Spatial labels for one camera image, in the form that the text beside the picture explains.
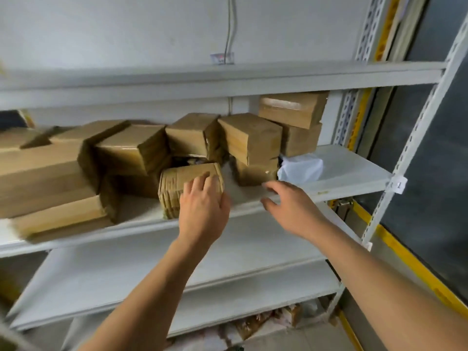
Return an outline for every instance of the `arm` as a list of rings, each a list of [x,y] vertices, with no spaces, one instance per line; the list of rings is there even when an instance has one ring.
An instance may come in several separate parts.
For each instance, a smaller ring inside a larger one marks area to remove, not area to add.
[[[162,350],[190,275],[221,236],[229,218],[228,196],[216,192],[218,177],[185,183],[179,236],[165,256],[107,317],[79,351]]]
[[[468,322],[330,223],[304,191],[265,184],[281,199],[263,198],[283,228],[313,243],[329,259],[389,351],[466,350]]]

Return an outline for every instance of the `metal shelf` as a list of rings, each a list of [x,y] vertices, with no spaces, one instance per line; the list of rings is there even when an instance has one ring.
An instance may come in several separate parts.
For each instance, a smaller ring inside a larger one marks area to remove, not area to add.
[[[277,62],[158,69],[9,71],[0,110],[436,83],[445,62]]]
[[[321,261],[185,293],[168,337],[335,293],[338,288],[335,274],[325,261]],[[76,349],[108,314],[75,318],[62,349]]]
[[[302,188],[316,202],[383,191],[391,174],[370,161],[341,146],[320,146],[315,154],[323,159],[320,179]],[[239,187],[233,180],[229,165],[223,167],[226,190],[231,195],[231,218],[263,211],[259,199],[266,195],[279,200],[262,187]],[[178,226],[178,220],[164,220],[159,201],[147,198],[125,197],[121,208],[123,223],[68,238],[31,244],[17,237],[8,219],[0,220],[0,257],[28,254],[136,235]]]
[[[319,209],[356,241],[359,238],[325,204]],[[9,316],[29,329],[115,308],[164,256],[178,230],[53,250]],[[319,250],[285,232],[269,213],[231,219],[190,277],[185,292],[205,290],[291,266],[325,260]]]

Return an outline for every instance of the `person's right arm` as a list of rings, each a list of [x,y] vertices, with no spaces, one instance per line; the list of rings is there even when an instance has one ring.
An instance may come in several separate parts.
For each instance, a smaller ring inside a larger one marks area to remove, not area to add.
[[[264,184],[279,205],[263,198],[283,228],[328,258],[389,351],[468,350],[468,321],[372,256],[329,222],[300,188],[281,181]]]

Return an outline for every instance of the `white package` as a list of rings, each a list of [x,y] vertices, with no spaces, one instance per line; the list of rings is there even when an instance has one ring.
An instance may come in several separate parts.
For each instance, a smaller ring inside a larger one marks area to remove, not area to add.
[[[323,171],[323,160],[314,154],[304,154],[291,158],[281,157],[283,163],[278,170],[278,180],[294,185],[317,181]]]

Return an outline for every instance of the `person's left arm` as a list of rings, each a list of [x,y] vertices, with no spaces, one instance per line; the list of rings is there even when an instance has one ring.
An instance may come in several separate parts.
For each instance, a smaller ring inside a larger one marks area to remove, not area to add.
[[[185,284],[229,218],[229,198],[217,193],[217,181],[217,176],[205,174],[184,185],[179,236],[79,351],[164,348]]]

